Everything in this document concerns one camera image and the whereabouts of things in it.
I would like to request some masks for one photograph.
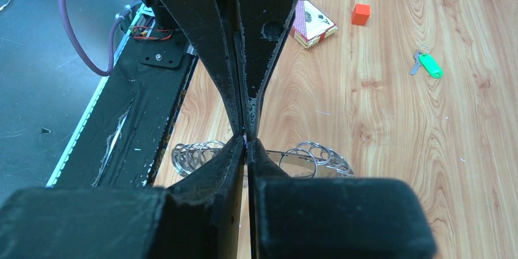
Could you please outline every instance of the hole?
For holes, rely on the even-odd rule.
[[[282,32],[284,27],[279,22],[271,21],[263,25],[263,38],[268,41],[278,41]]]

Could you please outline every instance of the black metal plate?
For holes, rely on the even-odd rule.
[[[184,36],[174,35],[168,41],[150,41],[144,42],[144,50],[139,55],[139,62],[143,65],[156,68],[166,68],[174,70],[180,66],[182,55],[187,50]],[[171,48],[171,43],[184,48]],[[156,55],[160,54],[161,60],[156,60]]]

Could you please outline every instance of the green key tag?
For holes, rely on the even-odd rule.
[[[430,76],[436,79],[440,79],[442,77],[442,70],[431,55],[423,53],[419,56],[419,60]]]

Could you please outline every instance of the red object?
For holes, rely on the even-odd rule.
[[[322,42],[338,30],[338,26],[310,1],[299,1],[290,35],[304,48]]]
[[[356,4],[352,11],[352,24],[365,26],[371,15],[371,6],[368,4]]]

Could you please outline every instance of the wood grain surface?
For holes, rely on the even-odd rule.
[[[518,258],[518,0],[313,0],[339,31],[310,50],[289,38],[266,92],[260,139],[335,149],[361,177],[406,181],[438,258]],[[369,4],[365,27],[350,24]],[[418,45],[444,76],[410,76]],[[221,98],[196,68],[155,182],[180,177],[170,150],[231,136]],[[249,257],[243,195],[238,258]]]

